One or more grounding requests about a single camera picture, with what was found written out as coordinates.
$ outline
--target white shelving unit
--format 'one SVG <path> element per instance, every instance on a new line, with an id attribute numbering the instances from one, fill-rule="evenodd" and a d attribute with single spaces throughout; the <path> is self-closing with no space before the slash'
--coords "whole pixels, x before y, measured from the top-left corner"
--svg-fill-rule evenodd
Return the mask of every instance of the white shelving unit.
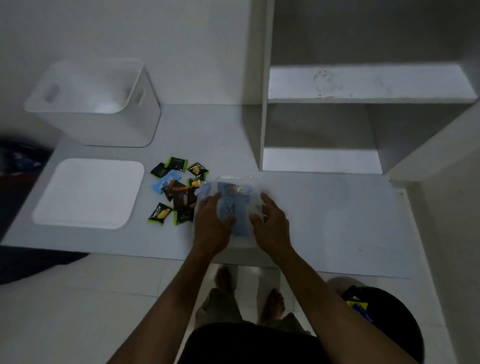
<path id="1" fill-rule="evenodd" d="M 432 0 L 269 0 L 260 168 L 388 172 L 478 100 L 462 17 Z"/>

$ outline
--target hand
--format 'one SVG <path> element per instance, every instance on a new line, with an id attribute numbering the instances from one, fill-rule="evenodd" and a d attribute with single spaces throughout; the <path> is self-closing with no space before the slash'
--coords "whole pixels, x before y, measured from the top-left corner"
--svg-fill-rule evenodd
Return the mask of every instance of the hand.
<path id="1" fill-rule="evenodd" d="M 250 221 L 258 245 L 277 263 L 276 260 L 293 249 L 290 243 L 290 223 L 285 213 L 267 194 L 261 194 L 261 197 L 265 202 L 262 206 L 264 222 L 255 214 L 250 214 Z"/>
<path id="2" fill-rule="evenodd" d="M 216 205 L 220 193 L 208 196 L 200 203 L 195 217 L 195 237 L 192 251 L 207 254 L 210 260 L 227 247 L 236 218 L 229 218 L 223 223 L 216 215 Z"/>

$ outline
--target candy pile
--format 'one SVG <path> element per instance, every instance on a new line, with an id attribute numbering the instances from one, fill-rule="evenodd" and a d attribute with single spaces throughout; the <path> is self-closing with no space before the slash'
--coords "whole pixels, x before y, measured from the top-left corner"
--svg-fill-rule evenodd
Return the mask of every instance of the candy pile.
<path id="1" fill-rule="evenodd" d="M 165 194 L 169 202 L 173 200 L 173 207 L 159 203 L 156 210 L 148 218 L 150 222 L 163 225 L 165 218 L 173 211 L 174 225 L 193 221 L 195 205 L 197 203 L 196 189 L 205 181 L 208 170 L 196 162 L 187 168 L 188 160 L 171 157 L 166 164 L 160 163 L 152 169 L 150 174 L 159 178 L 152 189 L 159 194 Z M 190 171 L 194 177 L 187 179 L 187 185 L 179 182 L 180 172 Z"/>

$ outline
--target person's left hand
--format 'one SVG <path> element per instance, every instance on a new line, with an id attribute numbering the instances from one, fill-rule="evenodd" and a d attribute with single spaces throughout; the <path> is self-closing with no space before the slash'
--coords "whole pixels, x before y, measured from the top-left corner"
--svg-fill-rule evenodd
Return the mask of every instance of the person's left hand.
<path id="1" fill-rule="evenodd" d="M 218 219 L 216 205 L 219 199 L 220 193 L 206 197 L 200 203 L 195 217 L 192 251 L 207 254 L 210 260 L 227 247 L 231 228 L 237 221 L 236 218 L 229 218 L 222 223 Z"/>

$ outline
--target white table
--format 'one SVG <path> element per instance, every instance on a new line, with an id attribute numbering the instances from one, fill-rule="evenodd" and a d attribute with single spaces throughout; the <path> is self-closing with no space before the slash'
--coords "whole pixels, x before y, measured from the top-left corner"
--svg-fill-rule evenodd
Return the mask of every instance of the white table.
<path id="1" fill-rule="evenodd" d="M 64 135 L 17 215 L 3 244 L 66 251 L 184 259 L 192 224 L 147 221 L 163 195 L 149 174 L 170 156 L 200 162 L 219 176 L 256 176 L 284 209 L 297 252 L 316 271 L 408 277 L 412 243 L 398 217 L 394 190 L 378 175 L 259 172 L 245 132 L 260 123 L 260 107 L 167 105 L 153 142 L 144 148 L 84 146 Z M 136 160 L 145 177 L 129 222 L 117 230 L 36 225 L 32 211 L 59 162 L 66 158 Z M 187 172 L 182 178 L 189 178 Z M 218 263 L 274 267 L 258 248 L 227 248 Z"/>

